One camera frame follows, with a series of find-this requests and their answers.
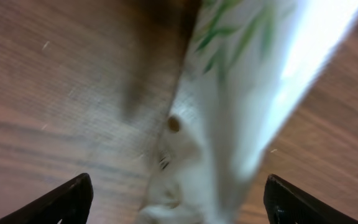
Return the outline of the white tube with gold cap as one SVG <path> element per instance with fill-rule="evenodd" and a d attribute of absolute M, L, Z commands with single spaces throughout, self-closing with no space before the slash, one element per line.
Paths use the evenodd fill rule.
<path fill-rule="evenodd" d="M 203 1 L 136 223 L 233 223 L 358 0 Z"/>

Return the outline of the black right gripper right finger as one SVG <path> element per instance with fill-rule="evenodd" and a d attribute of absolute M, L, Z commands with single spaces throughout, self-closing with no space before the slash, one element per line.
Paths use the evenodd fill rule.
<path fill-rule="evenodd" d="M 270 224 L 358 224 L 275 174 L 267 177 L 264 205 Z"/>

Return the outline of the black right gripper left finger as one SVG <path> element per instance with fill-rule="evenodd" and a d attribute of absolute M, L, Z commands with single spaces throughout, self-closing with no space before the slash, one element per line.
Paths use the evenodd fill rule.
<path fill-rule="evenodd" d="M 91 178 L 82 173 L 0 218 L 0 224 L 86 224 L 92 201 Z"/>

